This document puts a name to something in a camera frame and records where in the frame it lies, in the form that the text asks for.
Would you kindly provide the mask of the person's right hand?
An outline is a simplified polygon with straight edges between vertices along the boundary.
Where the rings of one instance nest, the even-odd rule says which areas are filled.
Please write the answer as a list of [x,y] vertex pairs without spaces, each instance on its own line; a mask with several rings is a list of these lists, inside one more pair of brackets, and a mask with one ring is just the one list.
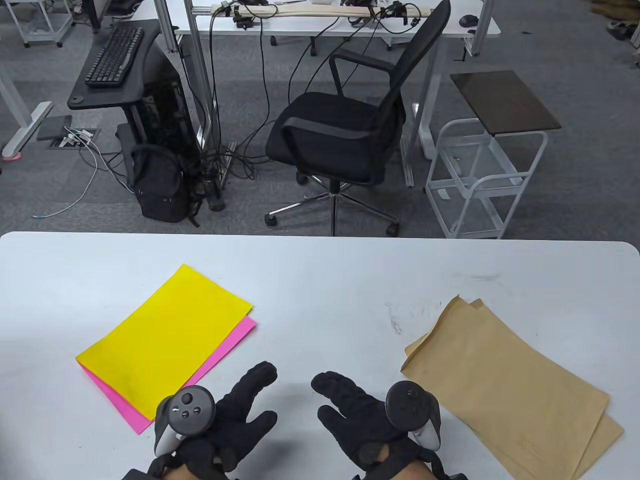
[[318,420],[366,480],[448,478],[437,455],[441,410],[413,381],[399,381],[379,400],[334,371],[317,374],[311,388],[330,401]]

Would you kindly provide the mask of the person's left hand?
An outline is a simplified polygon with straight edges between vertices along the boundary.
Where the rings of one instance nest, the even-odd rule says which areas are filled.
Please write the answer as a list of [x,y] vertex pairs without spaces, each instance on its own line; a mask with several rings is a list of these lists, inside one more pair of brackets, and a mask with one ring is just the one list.
[[220,400],[199,385],[165,398],[157,409],[155,459],[145,477],[225,480],[276,425],[272,410],[253,420],[249,413],[258,394],[277,378],[276,367],[263,361]]

